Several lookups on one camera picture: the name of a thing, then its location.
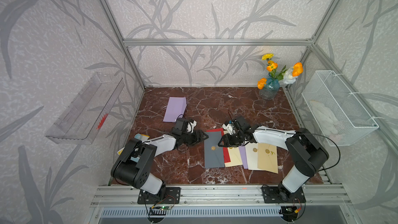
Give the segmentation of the lilac envelope with gold seal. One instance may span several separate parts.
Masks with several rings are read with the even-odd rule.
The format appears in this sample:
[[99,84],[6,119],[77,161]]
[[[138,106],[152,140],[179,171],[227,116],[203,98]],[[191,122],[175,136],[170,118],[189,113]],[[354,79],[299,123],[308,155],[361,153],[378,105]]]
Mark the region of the lilac envelope with gold seal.
[[169,97],[163,121],[176,122],[178,118],[184,115],[186,107],[187,99],[185,97]]

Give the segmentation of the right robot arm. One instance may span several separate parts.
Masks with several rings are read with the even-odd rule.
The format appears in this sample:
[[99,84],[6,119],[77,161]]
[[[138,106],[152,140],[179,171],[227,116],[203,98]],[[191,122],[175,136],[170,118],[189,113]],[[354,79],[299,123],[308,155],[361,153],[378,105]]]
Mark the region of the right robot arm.
[[279,183],[276,192],[279,196],[290,197],[317,172],[329,159],[329,154],[316,137],[321,134],[310,133],[306,128],[297,131],[270,129],[265,126],[251,126],[243,116],[223,124],[227,131],[218,146],[224,148],[247,146],[248,144],[268,144],[289,152],[294,166]]

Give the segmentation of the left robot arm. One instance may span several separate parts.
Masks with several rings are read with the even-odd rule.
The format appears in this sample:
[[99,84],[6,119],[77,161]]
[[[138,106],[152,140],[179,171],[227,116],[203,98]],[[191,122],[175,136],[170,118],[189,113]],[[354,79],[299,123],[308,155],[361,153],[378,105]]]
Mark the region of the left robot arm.
[[170,133],[142,141],[127,141],[111,169],[111,177],[119,183],[140,189],[154,197],[163,198],[166,184],[151,174],[156,156],[178,149],[181,145],[194,146],[208,139],[202,130],[195,129],[195,121],[178,118]]

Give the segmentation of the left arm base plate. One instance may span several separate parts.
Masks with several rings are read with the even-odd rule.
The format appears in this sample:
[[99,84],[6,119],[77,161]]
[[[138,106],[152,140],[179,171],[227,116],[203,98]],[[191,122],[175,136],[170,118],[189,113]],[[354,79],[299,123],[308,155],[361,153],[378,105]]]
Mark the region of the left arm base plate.
[[140,190],[137,203],[140,205],[179,204],[180,187],[162,187],[157,194]]

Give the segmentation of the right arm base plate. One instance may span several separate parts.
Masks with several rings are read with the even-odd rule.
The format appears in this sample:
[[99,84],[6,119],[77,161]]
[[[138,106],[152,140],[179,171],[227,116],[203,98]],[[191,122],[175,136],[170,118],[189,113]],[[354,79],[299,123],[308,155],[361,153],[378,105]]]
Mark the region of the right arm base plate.
[[303,188],[300,187],[295,193],[277,186],[263,185],[261,187],[264,203],[285,204],[285,203],[306,203]]

